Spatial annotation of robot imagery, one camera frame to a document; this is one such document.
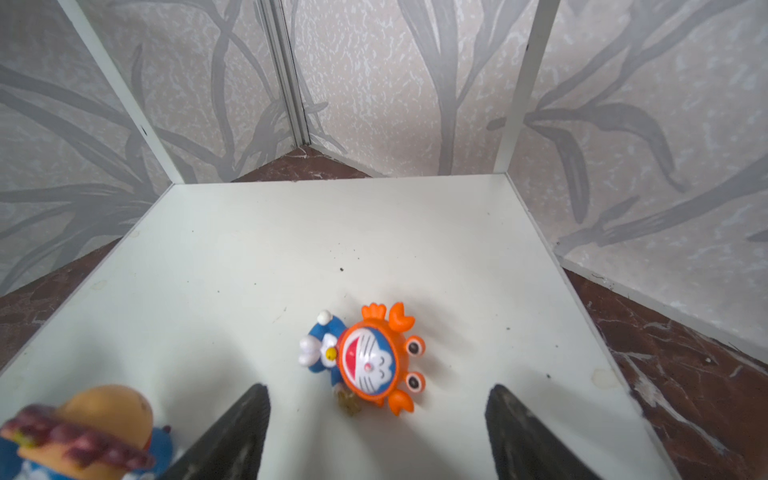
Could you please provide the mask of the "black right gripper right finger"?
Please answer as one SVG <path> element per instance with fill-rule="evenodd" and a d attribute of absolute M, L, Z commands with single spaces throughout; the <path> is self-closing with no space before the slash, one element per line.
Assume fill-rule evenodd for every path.
<path fill-rule="evenodd" d="M 595 479 L 597 475 L 567 448 L 509 389 L 495 385 L 485 421 L 500 479 Z"/>

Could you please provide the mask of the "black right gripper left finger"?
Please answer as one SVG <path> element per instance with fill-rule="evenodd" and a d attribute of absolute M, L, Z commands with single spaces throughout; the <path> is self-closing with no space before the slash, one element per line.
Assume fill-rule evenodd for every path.
<path fill-rule="evenodd" d="M 251 386 L 161 477 L 256 479 L 271 413 L 268 388 Z"/>

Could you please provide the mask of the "blue cat figure flower collar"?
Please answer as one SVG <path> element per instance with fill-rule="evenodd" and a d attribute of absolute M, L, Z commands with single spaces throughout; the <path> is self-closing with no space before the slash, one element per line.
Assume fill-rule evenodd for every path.
<path fill-rule="evenodd" d="M 1 426 L 3 479 L 157 479 L 174 454 L 171 427 L 156 426 L 149 401 L 123 385 L 29 404 Z"/>

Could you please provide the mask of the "orange octopus toy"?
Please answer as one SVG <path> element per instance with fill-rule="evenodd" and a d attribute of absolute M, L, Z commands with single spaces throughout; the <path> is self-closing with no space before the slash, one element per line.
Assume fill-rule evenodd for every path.
<path fill-rule="evenodd" d="M 324 310 L 300 339 L 298 361 L 330 375 L 332 394 L 349 416 L 361 412 L 363 402 L 387 405 L 396 416 L 412 413 L 412 396 L 424 390 L 425 377 L 410 368 L 410 360 L 426 350 L 421 337 L 406 335 L 414 325 L 402 302 L 365 305 L 351 326 Z"/>

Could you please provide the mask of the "white two-tier metal shelf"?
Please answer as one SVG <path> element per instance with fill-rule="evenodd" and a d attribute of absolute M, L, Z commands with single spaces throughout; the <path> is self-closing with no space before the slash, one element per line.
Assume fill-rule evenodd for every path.
<path fill-rule="evenodd" d="M 1 414 L 101 384 L 149 401 L 182 446 L 251 384 L 272 402 L 265 479 L 495 476 L 485 404 L 503 384 L 604 479 L 671 479 L 507 178 L 236 184 L 291 143 L 248 1 L 144 5 L 189 67 L 137 43 L 121 78 L 160 163 L 54 1 L 1 5 L 1 290 L 120 246 L 1 376 Z M 413 413 L 335 406 L 298 364 L 316 314 L 403 302 L 427 343 Z"/>

